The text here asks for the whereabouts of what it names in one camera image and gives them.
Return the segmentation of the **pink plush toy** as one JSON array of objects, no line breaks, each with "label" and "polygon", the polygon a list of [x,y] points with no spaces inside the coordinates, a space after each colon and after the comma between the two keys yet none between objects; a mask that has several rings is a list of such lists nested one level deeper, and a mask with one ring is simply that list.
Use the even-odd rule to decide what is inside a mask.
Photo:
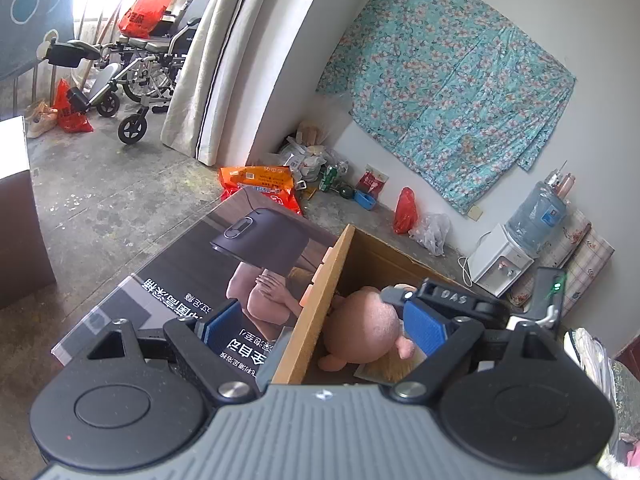
[{"label": "pink plush toy", "polygon": [[380,291],[363,287],[342,297],[335,295],[322,327],[326,355],[318,361],[320,370],[336,373],[347,364],[368,364],[395,349],[402,360],[416,352],[416,345],[404,335],[399,315],[392,304],[384,304]]}]

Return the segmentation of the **brown cardboard box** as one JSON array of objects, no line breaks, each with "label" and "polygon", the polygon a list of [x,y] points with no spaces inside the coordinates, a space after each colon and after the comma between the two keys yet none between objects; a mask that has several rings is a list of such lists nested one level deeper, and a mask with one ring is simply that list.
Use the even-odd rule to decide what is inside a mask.
[{"label": "brown cardboard box", "polygon": [[421,350],[408,324],[381,290],[415,290],[432,278],[459,284],[350,224],[330,247],[299,304],[273,385],[352,382],[362,365],[375,382],[396,382],[431,352]]}]

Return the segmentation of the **white water dispenser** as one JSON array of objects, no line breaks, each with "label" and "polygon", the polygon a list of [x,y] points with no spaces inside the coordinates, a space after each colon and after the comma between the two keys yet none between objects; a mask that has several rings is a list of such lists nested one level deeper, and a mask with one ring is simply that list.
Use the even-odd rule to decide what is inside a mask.
[{"label": "white water dispenser", "polygon": [[533,262],[503,224],[484,236],[466,260],[471,282],[496,297],[502,296]]}]

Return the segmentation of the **blue water bottle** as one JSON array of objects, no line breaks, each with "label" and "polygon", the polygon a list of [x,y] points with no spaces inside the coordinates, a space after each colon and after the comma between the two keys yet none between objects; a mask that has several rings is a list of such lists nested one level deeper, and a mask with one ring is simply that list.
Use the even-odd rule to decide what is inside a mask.
[{"label": "blue water bottle", "polygon": [[529,257],[536,258],[566,212],[564,200],[548,183],[539,181],[506,222],[506,232]]}]

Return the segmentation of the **clear plastic bag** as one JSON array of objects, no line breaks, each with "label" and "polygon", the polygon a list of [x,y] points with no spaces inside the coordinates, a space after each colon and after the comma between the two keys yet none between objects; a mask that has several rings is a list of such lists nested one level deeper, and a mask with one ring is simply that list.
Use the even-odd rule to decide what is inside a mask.
[{"label": "clear plastic bag", "polygon": [[450,228],[451,222],[446,214],[427,214],[416,222],[409,236],[432,256],[441,257],[445,253]]}]

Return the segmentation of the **printed appliance box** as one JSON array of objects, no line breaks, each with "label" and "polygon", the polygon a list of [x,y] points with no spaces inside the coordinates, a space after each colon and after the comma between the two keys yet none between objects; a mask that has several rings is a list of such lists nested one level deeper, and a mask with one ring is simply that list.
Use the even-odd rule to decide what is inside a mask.
[{"label": "printed appliance box", "polygon": [[131,273],[51,350],[68,364],[108,323],[137,330],[172,318],[205,318],[231,299],[260,336],[260,367],[295,325],[334,235],[256,191],[223,200],[145,266]]}]

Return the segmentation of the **red plastic bag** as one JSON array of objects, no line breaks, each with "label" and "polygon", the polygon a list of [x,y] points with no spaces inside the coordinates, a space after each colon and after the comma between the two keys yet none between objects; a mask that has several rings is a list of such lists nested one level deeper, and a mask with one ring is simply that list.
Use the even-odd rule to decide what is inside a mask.
[{"label": "red plastic bag", "polygon": [[398,197],[395,209],[393,231],[396,234],[407,234],[418,222],[419,213],[416,196],[411,188],[405,186]]}]

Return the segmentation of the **orange snack bag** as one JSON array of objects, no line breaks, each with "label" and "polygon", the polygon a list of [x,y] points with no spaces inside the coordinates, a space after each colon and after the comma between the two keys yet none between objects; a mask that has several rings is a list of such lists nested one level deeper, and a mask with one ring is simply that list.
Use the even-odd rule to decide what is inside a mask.
[{"label": "orange snack bag", "polygon": [[251,188],[290,211],[303,214],[295,196],[295,181],[287,166],[222,167],[218,169],[218,180],[222,200],[243,188]]}]

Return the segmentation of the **teal floral cloth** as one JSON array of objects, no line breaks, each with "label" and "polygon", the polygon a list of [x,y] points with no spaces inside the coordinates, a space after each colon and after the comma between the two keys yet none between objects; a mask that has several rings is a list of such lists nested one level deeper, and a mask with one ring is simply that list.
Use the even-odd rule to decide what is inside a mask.
[{"label": "teal floral cloth", "polygon": [[318,83],[460,214],[534,166],[574,76],[482,0],[369,0]]}]

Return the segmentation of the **red bag on floor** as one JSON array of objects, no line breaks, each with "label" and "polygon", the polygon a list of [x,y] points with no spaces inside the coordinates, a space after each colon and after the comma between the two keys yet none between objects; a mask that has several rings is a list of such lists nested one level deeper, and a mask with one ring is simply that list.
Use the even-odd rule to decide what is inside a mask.
[{"label": "red bag on floor", "polygon": [[72,103],[67,96],[70,91],[70,84],[66,79],[61,78],[56,84],[53,107],[58,111],[58,126],[66,133],[86,133],[93,132],[92,125],[88,118],[75,112]]}]

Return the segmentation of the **folded wheelchair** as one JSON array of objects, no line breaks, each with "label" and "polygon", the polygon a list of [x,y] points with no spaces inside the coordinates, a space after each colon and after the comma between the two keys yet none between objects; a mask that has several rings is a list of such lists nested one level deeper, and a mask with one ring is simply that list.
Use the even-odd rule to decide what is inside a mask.
[{"label": "folded wheelchair", "polygon": [[37,56],[53,66],[76,68],[83,60],[99,64],[99,73],[88,92],[76,87],[64,91],[73,114],[96,110],[110,118],[120,107],[117,94],[122,90],[138,109],[118,125],[120,142],[138,143],[148,130],[146,115],[168,111],[180,70],[202,18],[202,8],[192,10],[196,0],[186,0],[176,14],[160,21],[160,36],[148,39],[120,36],[111,44],[92,46],[78,39],[58,41],[55,36],[43,40]]}]

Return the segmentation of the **white mattress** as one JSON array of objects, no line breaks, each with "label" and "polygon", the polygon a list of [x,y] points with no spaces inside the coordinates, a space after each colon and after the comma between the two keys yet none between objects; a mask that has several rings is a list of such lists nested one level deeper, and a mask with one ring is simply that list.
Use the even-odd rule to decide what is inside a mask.
[{"label": "white mattress", "polygon": [[210,0],[160,140],[205,166],[245,162],[314,0]]}]

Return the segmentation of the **orange bag on wheelchair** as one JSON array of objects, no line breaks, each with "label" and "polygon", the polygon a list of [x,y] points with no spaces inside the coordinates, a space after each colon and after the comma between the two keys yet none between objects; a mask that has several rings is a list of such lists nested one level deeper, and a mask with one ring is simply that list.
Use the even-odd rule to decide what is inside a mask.
[{"label": "orange bag on wheelchair", "polygon": [[136,0],[118,22],[120,32],[127,37],[149,38],[171,3],[172,0]]}]

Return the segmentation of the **blue dotted curtain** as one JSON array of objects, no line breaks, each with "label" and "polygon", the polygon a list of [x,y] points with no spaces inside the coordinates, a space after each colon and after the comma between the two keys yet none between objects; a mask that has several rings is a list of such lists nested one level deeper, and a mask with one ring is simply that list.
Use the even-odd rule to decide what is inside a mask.
[{"label": "blue dotted curtain", "polygon": [[29,70],[43,37],[54,30],[61,40],[74,36],[73,0],[0,0],[1,78]]}]

